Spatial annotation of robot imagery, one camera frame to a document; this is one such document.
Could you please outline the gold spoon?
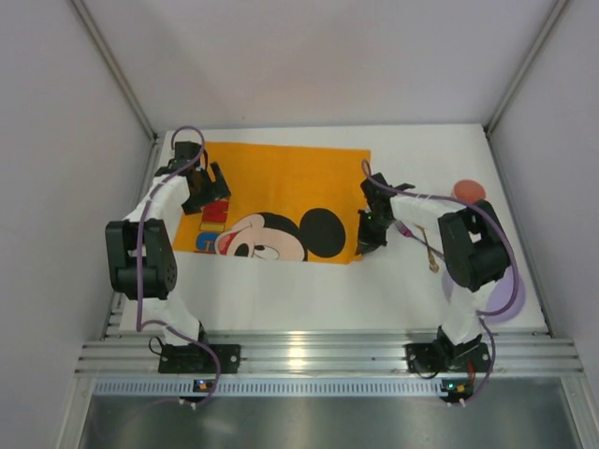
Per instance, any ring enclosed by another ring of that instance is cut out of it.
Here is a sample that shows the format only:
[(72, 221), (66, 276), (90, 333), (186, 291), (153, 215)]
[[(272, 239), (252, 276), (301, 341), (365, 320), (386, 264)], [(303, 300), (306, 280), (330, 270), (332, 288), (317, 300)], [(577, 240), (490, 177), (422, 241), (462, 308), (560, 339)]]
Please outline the gold spoon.
[(442, 260), (445, 259), (445, 257), (444, 257), (444, 255), (443, 255), (442, 252), (434, 249), (424, 239), (422, 239), (419, 236), (415, 235), (403, 222), (397, 221), (395, 223), (395, 226), (398, 229), (398, 231), (404, 237), (407, 237), (409, 239), (415, 239), (416, 241), (418, 241), (419, 243), (421, 243), (422, 245), (424, 245), (427, 248), (428, 251), (430, 251), (431, 253), (435, 254), (436, 256), (438, 256), (439, 258), (441, 258)]

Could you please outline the orange Mickey Mouse placemat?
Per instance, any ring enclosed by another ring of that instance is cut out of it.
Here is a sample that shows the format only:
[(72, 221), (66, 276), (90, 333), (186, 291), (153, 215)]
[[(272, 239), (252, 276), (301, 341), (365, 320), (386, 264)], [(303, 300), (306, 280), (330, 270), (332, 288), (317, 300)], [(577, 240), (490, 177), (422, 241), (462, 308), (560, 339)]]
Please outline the orange Mickey Mouse placemat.
[(184, 215), (178, 252), (271, 261), (349, 264), (358, 259), (365, 149), (210, 142), (230, 197)]

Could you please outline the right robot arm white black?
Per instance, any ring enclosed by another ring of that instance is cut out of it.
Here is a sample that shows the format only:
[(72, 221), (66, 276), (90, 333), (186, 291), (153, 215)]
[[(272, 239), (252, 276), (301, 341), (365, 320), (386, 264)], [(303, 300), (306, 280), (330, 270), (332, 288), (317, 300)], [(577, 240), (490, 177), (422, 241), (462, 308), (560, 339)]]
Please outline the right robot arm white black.
[[(508, 311), (517, 299), (517, 262), (494, 208), (485, 199), (467, 202), (451, 196), (413, 193), (412, 184), (389, 185), (380, 173), (366, 174), (360, 189), (367, 209), (360, 210), (356, 254), (372, 253), (387, 245), (394, 224), (418, 227), (425, 245), (439, 238), (446, 272), (456, 284), (448, 313), (430, 344), (445, 364), (453, 365), (481, 346), (486, 317)], [(484, 311), (479, 292), (512, 272), (512, 292), (500, 308)]]

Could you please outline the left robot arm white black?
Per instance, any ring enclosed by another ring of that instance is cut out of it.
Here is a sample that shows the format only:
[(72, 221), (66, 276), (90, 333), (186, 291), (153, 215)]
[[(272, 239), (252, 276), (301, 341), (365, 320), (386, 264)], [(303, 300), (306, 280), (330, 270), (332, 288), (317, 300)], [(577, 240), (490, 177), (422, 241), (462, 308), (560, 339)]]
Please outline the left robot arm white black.
[(183, 217), (224, 224), (230, 190), (203, 141), (177, 141), (171, 148), (173, 157), (157, 169), (146, 196), (105, 228), (110, 283), (137, 303), (138, 332), (159, 326), (168, 345), (205, 345), (203, 325), (174, 292), (178, 266), (173, 244)]

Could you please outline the red cup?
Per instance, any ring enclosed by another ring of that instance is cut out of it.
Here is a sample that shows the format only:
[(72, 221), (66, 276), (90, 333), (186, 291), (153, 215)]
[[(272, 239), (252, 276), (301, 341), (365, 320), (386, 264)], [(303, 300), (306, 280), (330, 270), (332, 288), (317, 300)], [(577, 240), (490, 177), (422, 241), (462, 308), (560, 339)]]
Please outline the red cup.
[(476, 203), (479, 200), (487, 199), (485, 188), (479, 182), (469, 179), (457, 181), (452, 188), (451, 195), (467, 203)]

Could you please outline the lilac plate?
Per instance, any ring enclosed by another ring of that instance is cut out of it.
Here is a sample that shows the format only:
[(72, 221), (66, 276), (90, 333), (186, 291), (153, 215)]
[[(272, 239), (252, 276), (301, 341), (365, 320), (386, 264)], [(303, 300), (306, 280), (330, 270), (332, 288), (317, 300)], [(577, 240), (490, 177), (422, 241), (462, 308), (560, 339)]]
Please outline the lilac plate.
[[(486, 317), (485, 321), (488, 324), (505, 323), (514, 319), (520, 314), (526, 300), (526, 289), (524, 281), (520, 275), (518, 275), (518, 279), (518, 294), (514, 303), (502, 314)], [(496, 311), (505, 306), (508, 300), (511, 298), (513, 285), (514, 280), (512, 268), (508, 268), (505, 271), (504, 276), (499, 281), (484, 285), (481, 288), (481, 291), (483, 292), (482, 299), (485, 300), (485, 311)], [(442, 274), (442, 288), (445, 298), (448, 302), (451, 302), (451, 300), (456, 296), (455, 291), (459, 289), (446, 270), (444, 270)]]

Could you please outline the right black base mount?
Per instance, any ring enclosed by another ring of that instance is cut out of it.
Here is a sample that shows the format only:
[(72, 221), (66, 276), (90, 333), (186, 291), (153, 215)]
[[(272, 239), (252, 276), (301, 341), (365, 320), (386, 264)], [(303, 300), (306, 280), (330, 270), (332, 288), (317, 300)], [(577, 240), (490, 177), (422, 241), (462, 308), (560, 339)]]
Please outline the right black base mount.
[(486, 343), (473, 349), (460, 351), (453, 346), (444, 347), (437, 341), (410, 343), (405, 346), (408, 371), (418, 374), (466, 373), (472, 368), (475, 373), (487, 371), (490, 352)]

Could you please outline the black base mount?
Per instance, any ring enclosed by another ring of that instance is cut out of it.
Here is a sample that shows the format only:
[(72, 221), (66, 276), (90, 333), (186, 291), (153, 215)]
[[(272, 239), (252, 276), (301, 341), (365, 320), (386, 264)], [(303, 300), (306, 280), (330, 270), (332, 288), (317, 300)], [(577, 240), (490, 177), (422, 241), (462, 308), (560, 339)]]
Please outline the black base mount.
[(453, 346), (444, 347), (437, 341), (410, 343), (405, 346), (408, 371), (418, 374), (466, 373), (472, 368), (475, 373), (487, 371), (490, 352), (486, 343), (473, 349), (460, 351)]
[(161, 374), (215, 374), (220, 363), (223, 374), (236, 374), (241, 363), (241, 347), (239, 344), (211, 344), (205, 349), (195, 344), (186, 346), (165, 345), (161, 349), (158, 372)]

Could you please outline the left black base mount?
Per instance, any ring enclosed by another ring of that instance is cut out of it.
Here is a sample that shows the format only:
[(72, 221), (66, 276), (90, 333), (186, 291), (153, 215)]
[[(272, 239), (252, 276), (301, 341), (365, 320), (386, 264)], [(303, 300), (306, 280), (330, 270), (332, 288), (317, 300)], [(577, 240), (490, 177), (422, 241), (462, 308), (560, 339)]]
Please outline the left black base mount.
[(195, 344), (186, 346), (165, 345), (161, 349), (158, 372), (161, 374), (215, 374), (220, 363), (223, 374), (236, 374), (241, 363), (241, 347), (239, 344), (211, 344), (205, 349)]

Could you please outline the aluminium rail frame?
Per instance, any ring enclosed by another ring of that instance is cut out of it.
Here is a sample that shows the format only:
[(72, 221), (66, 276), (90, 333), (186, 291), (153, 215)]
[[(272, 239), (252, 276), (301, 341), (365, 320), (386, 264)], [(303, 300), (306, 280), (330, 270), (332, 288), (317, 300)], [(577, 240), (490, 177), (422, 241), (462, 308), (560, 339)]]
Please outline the aluminium rail frame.
[[(124, 312), (110, 313), (98, 340), (82, 345), (75, 372), (80, 377), (154, 375), (158, 357), (148, 343), (154, 331), (137, 333), (120, 329)], [(325, 376), (407, 373), (404, 347), (432, 340), (419, 331), (213, 331), (214, 343), (241, 347), (239, 372), (248, 375)], [(583, 366), (572, 340), (552, 338), (526, 329), (500, 331), (494, 375), (497, 377), (579, 376)]]

